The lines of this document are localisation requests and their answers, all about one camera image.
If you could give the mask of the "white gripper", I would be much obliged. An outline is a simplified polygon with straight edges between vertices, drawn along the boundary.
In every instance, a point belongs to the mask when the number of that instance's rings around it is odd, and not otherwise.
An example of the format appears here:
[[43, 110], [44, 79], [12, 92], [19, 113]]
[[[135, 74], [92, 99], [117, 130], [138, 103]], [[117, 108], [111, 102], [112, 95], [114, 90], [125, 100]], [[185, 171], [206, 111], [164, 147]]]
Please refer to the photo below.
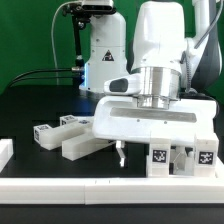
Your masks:
[[134, 97], [106, 96], [97, 104], [92, 131], [96, 138], [120, 140], [116, 150], [120, 166], [125, 165], [125, 142], [146, 143], [168, 138], [172, 145], [193, 146], [195, 137], [214, 133], [216, 102], [181, 99], [167, 110], [139, 108]]

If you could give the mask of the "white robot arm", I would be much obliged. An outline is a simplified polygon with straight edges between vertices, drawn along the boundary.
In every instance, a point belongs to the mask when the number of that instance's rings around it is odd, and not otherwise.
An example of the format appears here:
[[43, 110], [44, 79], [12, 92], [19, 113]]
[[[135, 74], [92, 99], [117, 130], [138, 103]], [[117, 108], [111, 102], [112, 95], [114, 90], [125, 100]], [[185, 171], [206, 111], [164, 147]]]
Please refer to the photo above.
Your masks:
[[[184, 12], [176, 2], [147, 1], [140, 7], [130, 73], [103, 80], [105, 96], [97, 104], [92, 133], [150, 146], [148, 166], [163, 171], [173, 163], [186, 171], [215, 168], [218, 138], [213, 118], [217, 103], [200, 92], [222, 69], [216, 23], [223, 4], [191, 0], [194, 37], [185, 35]], [[176, 159], [170, 159], [171, 148]]]

